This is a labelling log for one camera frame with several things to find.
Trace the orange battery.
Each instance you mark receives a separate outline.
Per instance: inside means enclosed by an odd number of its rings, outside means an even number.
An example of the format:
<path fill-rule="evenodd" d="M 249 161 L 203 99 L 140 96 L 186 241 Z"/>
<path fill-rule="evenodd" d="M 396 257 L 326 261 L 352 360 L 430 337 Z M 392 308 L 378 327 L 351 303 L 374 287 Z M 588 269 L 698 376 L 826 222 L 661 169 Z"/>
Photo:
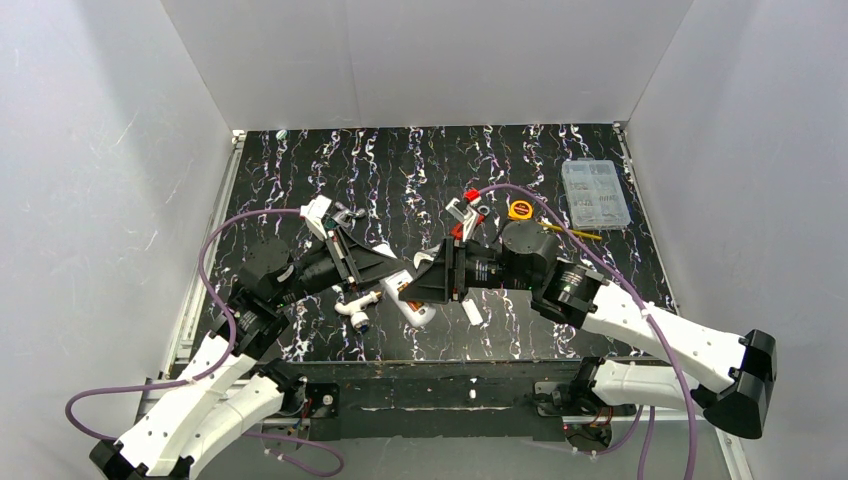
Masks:
<path fill-rule="evenodd" d="M 425 315 L 428 312 L 427 305 L 420 302 L 409 302 L 410 309 L 416 315 Z"/>

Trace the white remote battery cover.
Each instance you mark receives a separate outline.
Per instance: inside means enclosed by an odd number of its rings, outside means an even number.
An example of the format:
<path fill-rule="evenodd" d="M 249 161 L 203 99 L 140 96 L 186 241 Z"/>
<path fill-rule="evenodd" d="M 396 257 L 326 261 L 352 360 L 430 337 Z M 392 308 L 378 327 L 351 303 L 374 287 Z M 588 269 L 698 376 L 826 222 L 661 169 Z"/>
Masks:
<path fill-rule="evenodd" d="M 466 298 L 461 302 L 461 307 L 472 326 L 483 324 L 483 318 L 476 302 L 472 298 Z"/>

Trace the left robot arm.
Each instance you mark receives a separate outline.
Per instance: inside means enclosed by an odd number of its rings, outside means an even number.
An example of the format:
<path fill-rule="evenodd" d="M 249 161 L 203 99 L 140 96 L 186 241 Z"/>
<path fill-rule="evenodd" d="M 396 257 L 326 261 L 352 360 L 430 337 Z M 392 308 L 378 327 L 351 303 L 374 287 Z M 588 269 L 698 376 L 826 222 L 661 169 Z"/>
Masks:
<path fill-rule="evenodd" d="M 408 295 L 415 273 L 386 244 L 366 246 L 347 230 L 322 235 L 322 244 L 293 258 L 279 238 L 247 253 L 218 324 L 203 338 L 180 376 L 129 430 L 99 441 L 92 463 L 107 479 L 194 479 L 225 447 L 275 414 L 298 425 L 329 414 L 335 395 L 291 370 L 282 359 L 261 357 L 289 327 L 285 307 L 334 286 L 359 293 L 342 313 L 366 325 L 361 309 L 384 293 L 414 318 L 427 305 Z"/>

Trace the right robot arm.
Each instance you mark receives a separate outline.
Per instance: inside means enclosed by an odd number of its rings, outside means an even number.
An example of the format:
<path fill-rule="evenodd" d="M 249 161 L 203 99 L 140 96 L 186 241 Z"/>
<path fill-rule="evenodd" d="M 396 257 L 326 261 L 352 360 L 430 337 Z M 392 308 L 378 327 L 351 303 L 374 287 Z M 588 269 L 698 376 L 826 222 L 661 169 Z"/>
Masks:
<path fill-rule="evenodd" d="M 693 407 L 732 435 L 763 436 L 777 378 L 777 341 L 769 333 L 723 332 L 640 301 L 560 257 L 558 238 L 529 220 L 507 225 L 496 247 L 447 237 L 434 263 L 444 270 L 437 277 L 442 302 L 459 301 L 471 288 L 526 290 L 542 317 L 621 340 L 664 363 L 593 366 L 584 381 L 590 398 L 609 406 Z"/>

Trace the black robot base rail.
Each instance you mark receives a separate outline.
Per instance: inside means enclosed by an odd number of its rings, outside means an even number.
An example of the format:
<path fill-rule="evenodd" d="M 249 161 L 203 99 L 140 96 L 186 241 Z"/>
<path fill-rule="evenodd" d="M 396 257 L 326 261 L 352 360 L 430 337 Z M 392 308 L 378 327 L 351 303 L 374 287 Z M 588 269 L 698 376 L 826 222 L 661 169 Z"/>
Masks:
<path fill-rule="evenodd" d="M 525 437 L 562 441 L 567 422 L 609 423 L 638 407 L 684 412 L 681 386 L 658 360 L 602 359 L 435 362 L 261 362 L 248 371 L 291 382 L 280 412 L 262 426 L 301 419 L 315 441 Z"/>

